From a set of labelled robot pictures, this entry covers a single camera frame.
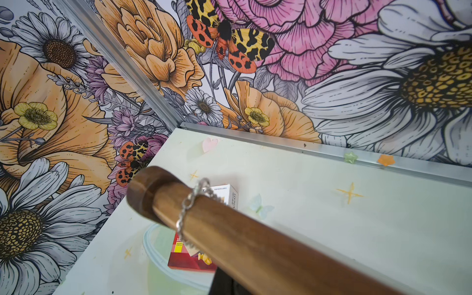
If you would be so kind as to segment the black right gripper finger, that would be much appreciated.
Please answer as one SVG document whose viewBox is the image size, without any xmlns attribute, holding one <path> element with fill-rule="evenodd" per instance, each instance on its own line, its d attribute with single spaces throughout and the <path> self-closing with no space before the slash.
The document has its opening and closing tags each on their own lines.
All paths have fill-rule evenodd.
<svg viewBox="0 0 472 295">
<path fill-rule="evenodd" d="M 209 295 L 251 295 L 238 281 L 227 275 L 224 270 L 217 268 Z"/>
</svg>

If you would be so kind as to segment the wooden jewelry display stand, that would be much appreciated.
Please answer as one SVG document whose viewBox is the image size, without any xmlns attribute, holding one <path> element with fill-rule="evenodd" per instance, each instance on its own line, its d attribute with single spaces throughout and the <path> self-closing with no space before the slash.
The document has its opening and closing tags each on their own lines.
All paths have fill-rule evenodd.
<svg viewBox="0 0 472 295">
<path fill-rule="evenodd" d="M 204 178 L 193 188 L 160 167 L 129 183 L 127 202 L 185 242 L 204 223 L 212 261 L 253 295 L 397 295 L 399 289 L 365 274 L 221 203 Z"/>
</svg>

